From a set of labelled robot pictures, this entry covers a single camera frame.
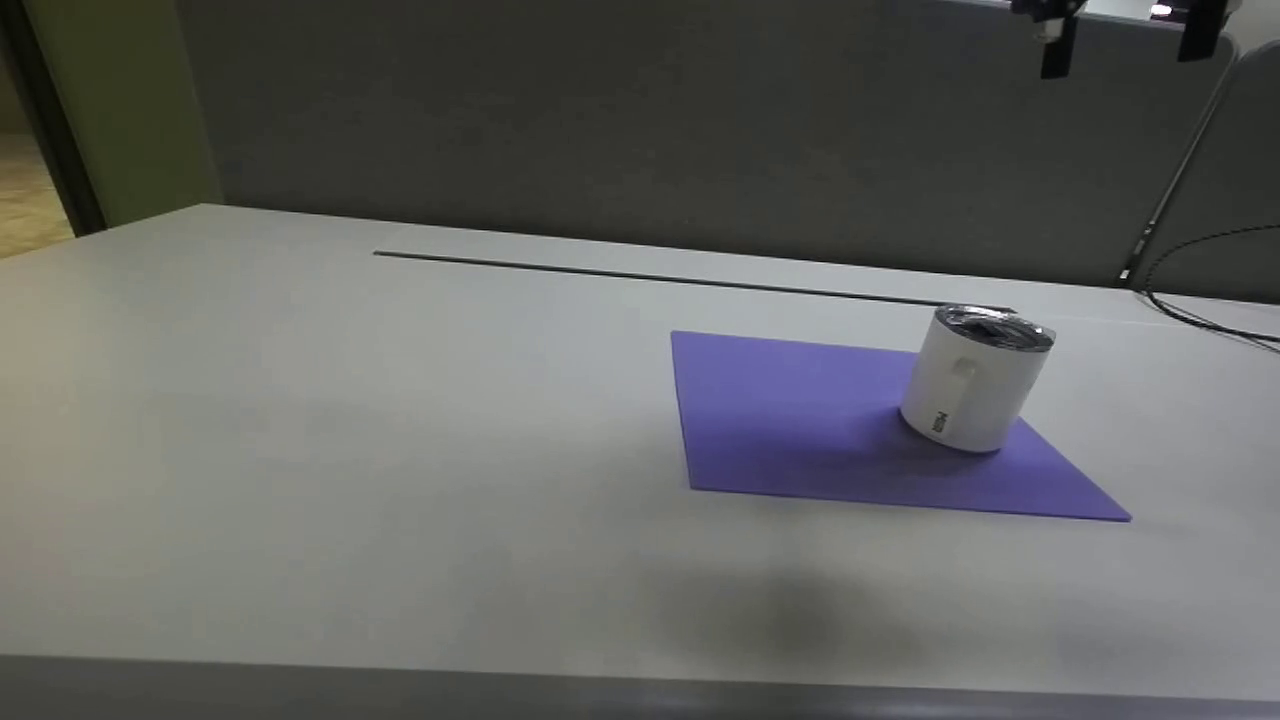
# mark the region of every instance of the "mug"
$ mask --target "mug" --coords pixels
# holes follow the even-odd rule
[[[1000,450],[1056,340],[1012,313],[942,305],[915,359],[902,419],[956,450]]]

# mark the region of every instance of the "metal lid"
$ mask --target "metal lid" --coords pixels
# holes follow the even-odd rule
[[[1048,352],[1057,338],[1053,331],[1012,313],[977,305],[941,305],[933,316],[959,336],[1018,352]]]

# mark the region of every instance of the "gray partition wall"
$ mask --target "gray partition wall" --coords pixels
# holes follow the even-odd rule
[[[182,0],[229,202],[1111,284],[1231,61],[946,0]]]
[[[1135,279],[1201,236],[1280,223],[1280,44],[1236,63]],[[1171,255],[1153,287],[1280,302],[1280,231],[1222,237]]]

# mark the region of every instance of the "table surface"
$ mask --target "table surface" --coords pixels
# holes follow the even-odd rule
[[[671,331],[927,306],[376,250],[1018,307],[1134,521],[687,488]],[[1129,292],[206,205],[0,263],[0,653],[1280,700],[1280,357]]]

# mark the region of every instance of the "purple mat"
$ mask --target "purple mat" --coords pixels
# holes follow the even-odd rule
[[[1128,521],[1023,420],[970,455],[897,414],[914,352],[671,333],[694,489]]]

